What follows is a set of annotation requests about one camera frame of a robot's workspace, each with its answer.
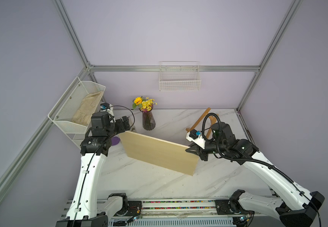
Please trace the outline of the wooden easel frame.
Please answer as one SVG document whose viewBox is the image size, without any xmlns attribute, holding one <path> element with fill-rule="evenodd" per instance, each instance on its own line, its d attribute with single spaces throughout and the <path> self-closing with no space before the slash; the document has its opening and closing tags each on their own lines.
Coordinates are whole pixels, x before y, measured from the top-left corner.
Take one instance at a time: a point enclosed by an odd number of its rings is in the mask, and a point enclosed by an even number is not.
<svg viewBox="0 0 328 227">
<path fill-rule="evenodd" d="M 209 126 L 209 128 L 205 128 L 205 130 L 202 130 L 202 125 L 203 125 L 204 119 L 205 119 L 206 115 L 208 115 L 210 113 L 210 111 L 211 111 L 211 108 L 207 108 L 192 127 L 186 128 L 186 132 L 188 133 L 189 131 L 191 131 L 193 129 L 195 129 L 197 131 L 201 131 L 202 135 L 205 132 L 206 133 L 206 135 L 205 135 L 206 138 L 213 141 L 214 139 L 210 138 L 210 136 L 212 134 L 211 126 L 214 125 L 217 122 L 216 117 L 209 116 L 207 119 L 210 120 L 210 126 Z"/>
</svg>

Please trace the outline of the light plywood board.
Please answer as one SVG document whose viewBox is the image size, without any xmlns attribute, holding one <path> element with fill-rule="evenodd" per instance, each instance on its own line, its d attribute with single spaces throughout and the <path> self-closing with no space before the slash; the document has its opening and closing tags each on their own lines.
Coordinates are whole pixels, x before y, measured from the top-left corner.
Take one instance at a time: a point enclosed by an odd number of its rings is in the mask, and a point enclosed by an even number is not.
<svg viewBox="0 0 328 227">
<path fill-rule="evenodd" d="M 126 131 L 119 134 L 128 157 L 186 175 L 194 175 L 199 157 L 188 146 Z"/>
</svg>

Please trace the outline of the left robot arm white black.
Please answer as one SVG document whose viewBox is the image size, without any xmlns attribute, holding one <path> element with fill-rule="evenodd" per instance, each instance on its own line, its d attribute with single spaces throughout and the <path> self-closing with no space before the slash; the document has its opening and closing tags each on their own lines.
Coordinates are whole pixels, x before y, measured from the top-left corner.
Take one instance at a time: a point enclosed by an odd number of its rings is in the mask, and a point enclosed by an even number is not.
<svg viewBox="0 0 328 227">
<path fill-rule="evenodd" d="M 111 109 L 92 115 L 91 127 L 80 145 L 81 165 L 76 191 L 65 219 L 57 221 L 57 227 L 107 227 L 115 214 L 127 212 L 125 193 L 111 194 L 103 210 L 98 211 L 97 185 L 112 138 L 130 128 L 128 118 L 116 120 Z"/>
</svg>

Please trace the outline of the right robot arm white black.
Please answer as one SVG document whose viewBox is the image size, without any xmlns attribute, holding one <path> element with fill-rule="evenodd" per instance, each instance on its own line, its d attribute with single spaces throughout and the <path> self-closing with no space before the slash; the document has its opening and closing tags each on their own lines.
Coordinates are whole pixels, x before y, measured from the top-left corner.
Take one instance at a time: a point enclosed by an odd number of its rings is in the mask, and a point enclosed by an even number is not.
<svg viewBox="0 0 328 227">
<path fill-rule="evenodd" d="M 246 214 L 247 220 L 237 224 L 246 226 L 254 214 L 260 213 L 279 220 L 285 227 L 309 227 L 316 218 L 325 197 L 318 191 L 311 192 L 275 167 L 264 154 L 249 140 L 237 139 L 230 126 L 224 122 L 211 126 L 212 138 L 205 139 L 201 131 L 187 132 L 186 139 L 191 142 L 186 152 L 195 154 L 207 161 L 213 154 L 218 159 L 236 162 L 253 172 L 277 197 L 256 196 L 245 190 L 236 190 L 227 205 L 218 204 L 233 214 Z"/>
</svg>

